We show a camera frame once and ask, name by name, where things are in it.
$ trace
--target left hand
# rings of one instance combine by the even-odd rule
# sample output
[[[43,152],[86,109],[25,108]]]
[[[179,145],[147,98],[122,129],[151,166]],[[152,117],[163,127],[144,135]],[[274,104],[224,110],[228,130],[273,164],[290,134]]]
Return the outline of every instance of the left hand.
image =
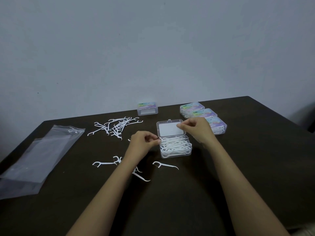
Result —
[[[160,143],[161,140],[153,133],[149,131],[137,131],[131,136],[124,159],[128,158],[133,163],[138,164],[153,146],[157,146]]]

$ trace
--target right hand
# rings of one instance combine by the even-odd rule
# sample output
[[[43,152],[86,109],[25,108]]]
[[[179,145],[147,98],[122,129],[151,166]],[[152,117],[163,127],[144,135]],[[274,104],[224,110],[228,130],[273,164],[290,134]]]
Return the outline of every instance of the right hand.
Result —
[[[205,118],[189,118],[176,126],[191,134],[203,145],[216,141],[216,137],[211,130],[210,124]]]

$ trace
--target table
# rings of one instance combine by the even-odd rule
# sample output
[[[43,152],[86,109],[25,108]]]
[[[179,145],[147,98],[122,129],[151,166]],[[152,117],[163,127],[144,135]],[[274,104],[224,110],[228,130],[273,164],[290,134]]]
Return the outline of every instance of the table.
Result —
[[[315,138],[250,97],[201,102],[227,124],[217,136],[249,182],[285,227],[315,221]],[[37,195],[0,200],[1,235],[64,235],[92,200],[115,165],[92,166],[124,156],[136,131],[157,133],[156,122],[183,119],[179,105],[159,107],[157,115],[126,126],[123,140],[96,130],[94,122],[136,117],[124,111],[43,122],[1,164],[15,162],[35,138],[56,125],[86,128],[47,177]],[[118,208],[111,235],[233,235],[214,165],[190,136],[191,156],[161,159],[158,146],[138,165],[144,182],[132,175]],[[179,168],[152,165],[154,161]]]

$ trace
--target forearm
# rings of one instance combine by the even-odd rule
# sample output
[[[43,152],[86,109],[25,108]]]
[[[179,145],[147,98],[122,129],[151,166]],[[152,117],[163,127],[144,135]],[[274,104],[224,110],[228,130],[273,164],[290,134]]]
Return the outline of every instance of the forearm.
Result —
[[[289,235],[217,139],[206,147],[215,164],[236,235]]]
[[[136,162],[132,162],[128,157],[121,161],[67,236],[109,234],[126,182],[136,165]]]

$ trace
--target white wall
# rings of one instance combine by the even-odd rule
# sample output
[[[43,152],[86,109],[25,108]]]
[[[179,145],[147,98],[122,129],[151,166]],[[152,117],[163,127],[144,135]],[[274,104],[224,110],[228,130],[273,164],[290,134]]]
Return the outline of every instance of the white wall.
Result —
[[[315,108],[314,0],[0,0],[0,158],[42,121],[249,95]]]

